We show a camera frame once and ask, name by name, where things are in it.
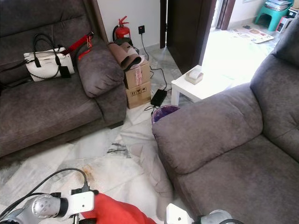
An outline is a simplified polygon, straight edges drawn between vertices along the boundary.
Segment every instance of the white handbag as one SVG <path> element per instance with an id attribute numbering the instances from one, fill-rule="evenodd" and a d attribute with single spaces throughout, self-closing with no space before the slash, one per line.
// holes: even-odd
<path id="1" fill-rule="evenodd" d="M 38 41 L 45 41 L 51 47 L 52 50 L 36 52 L 36 43 Z M 37 34 L 33 41 L 33 53 L 25 53 L 24 59 L 27 61 L 26 67 L 33 79 L 33 81 L 43 81 L 45 79 L 51 79 L 56 77 L 69 77 L 70 74 L 74 74 L 74 67 L 71 61 L 70 54 L 60 54 L 65 48 L 54 48 L 54 43 L 45 34 Z"/>

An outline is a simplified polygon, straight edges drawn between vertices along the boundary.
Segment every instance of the marble floor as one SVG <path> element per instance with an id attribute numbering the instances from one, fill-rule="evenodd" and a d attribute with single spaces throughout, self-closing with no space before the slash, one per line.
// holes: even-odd
<path id="1" fill-rule="evenodd" d="M 273 49 L 275 41 L 255 46 L 241 38 L 232 37 L 226 31 L 211 32 L 204 66 L 211 71 L 210 75 L 221 74 L 235 84 L 249 81 L 258 64 Z M 170 90 L 171 81 L 182 74 L 169 51 L 160 49 L 159 46 L 151 46 L 147 48 L 147 52 L 151 67 L 163 68 L 167 80 L 166 90 Z M 151 79 L 151 94 L 154 95 L 157 89 L 164 87 L 162 73 L 156 70 Z M 171 91 L 168 91 L 163 105 L 170 102 Z M 180 97 L 180 106 L 191 103 L 188 98 Z M 35 152 L 35 155 L 30 157 L 19 151 L 5 159 L 0 158 L 0 211 L 51 173 L 62 168 L 75 167 L 87 173 L 91 188 L 137 206 L 148 217 L 162 224 L 163 221 L 157 218 L 159 194 L 151 186 L 138 158 L 130 153 L 134 144 L 157 148 L 151 132 L 151 111 L 144 111 L 147 106 L 149 104 L 128 109 L 124 125 L 113 130 L 104 128 L 51 150 Z M 78 188 L 81 184 L 82 178 L 76 172 L 64 172 L 51 178 L 38 191 L 67 193 L 69 189 Z M 178 197 L 175 197 L 174 203 L 184 208 Z"/>

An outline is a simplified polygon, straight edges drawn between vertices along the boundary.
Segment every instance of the fire extinguisher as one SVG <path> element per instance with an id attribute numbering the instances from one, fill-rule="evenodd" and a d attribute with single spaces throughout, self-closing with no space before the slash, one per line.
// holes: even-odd
<path id="1" fill-rule="evenodd" d="M 113 34 L 112 34 L 113 41 L 115 41 L 115 35 L 117 39 L 121 39 L 124 37 L 131 39 L 130 29 L 124 26 L 124 24 L 128 23 L 128 22 L 124 22 L 126 18 L 127 16 L 123 17 L 122 19 L 118 19 L 118 25 L 113 29 Z"/>

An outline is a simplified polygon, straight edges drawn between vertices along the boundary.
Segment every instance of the sofa backrest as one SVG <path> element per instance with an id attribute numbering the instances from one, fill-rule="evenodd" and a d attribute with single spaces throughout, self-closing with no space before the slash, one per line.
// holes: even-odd
<path id="1" fill-rule="evenodd" d="M 263 113 L 263 134 L 299 161 L 299 18 L 256 71 L 250 87 Z"/>
<path id="2" fill-rule="evenodd" d="M 20 63 L 24 53 L 32 52 L 36 33 L 46 33 L 56 45 L 67 47 L 90 30 L 83 0 L 0 0 L 0 70 Z M 0 73 L 0 82 L 28 76 L 26 66 L 21 66 Z"/>

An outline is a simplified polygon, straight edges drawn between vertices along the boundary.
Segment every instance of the white wall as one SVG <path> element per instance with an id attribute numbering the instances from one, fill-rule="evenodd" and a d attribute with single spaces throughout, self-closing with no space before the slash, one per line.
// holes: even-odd
<path id="1" fill-rule="evenodd" d="M 243 0 L 236 0 L 229 24 L 231 25 L 231 23 L 253 20 L 257 16 L 264 2 L 265 0 L 252 0 L 243 3 Z"/>
<path id="2" fill-rule="evenodd" d="M 138 26 L 145 26 L 144 46 L 160 43 L 160 0 L 97 0 L 109 41 L 118 19 L 127 15 L 133 45 L 142 48 Z"/>

